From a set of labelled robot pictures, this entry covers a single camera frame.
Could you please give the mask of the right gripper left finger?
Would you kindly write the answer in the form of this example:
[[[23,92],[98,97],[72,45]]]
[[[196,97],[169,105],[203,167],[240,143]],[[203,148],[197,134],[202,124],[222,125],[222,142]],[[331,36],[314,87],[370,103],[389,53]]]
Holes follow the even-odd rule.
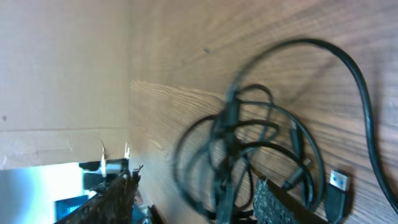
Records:
[[[123,169],[94,186],[96,194],[56,224],[130,224],[142,168]]]

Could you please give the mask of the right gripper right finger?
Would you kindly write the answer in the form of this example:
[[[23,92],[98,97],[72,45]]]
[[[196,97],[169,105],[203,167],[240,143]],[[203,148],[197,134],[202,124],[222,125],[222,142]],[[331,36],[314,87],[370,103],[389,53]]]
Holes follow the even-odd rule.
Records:
[[[256,182],[253,211],[258,224],[328,223],[266,177],[260,177]]]

